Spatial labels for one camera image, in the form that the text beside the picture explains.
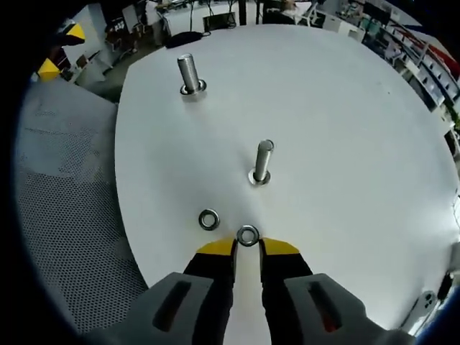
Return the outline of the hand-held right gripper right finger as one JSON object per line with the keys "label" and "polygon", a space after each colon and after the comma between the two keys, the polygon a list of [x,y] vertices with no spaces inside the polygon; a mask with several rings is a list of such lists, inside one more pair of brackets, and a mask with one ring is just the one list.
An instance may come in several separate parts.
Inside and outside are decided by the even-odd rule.
{"label": "hand-held right gripper right finger", "polygon": [[259,242],[262,304],[273,344],[394,344],[395,332],[367,317],[360,299],[312,272],[293,245]]}

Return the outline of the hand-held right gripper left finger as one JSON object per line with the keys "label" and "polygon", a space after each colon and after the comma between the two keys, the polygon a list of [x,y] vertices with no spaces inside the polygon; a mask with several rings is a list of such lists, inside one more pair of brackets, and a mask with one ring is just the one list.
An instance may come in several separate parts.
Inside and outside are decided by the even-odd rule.
{"label": "hand-held right gripper left finger", "polygon": [[154,284],[120,325],[121,344],[222,344],[233,305],[235,239],[199,248],[183,272]]}

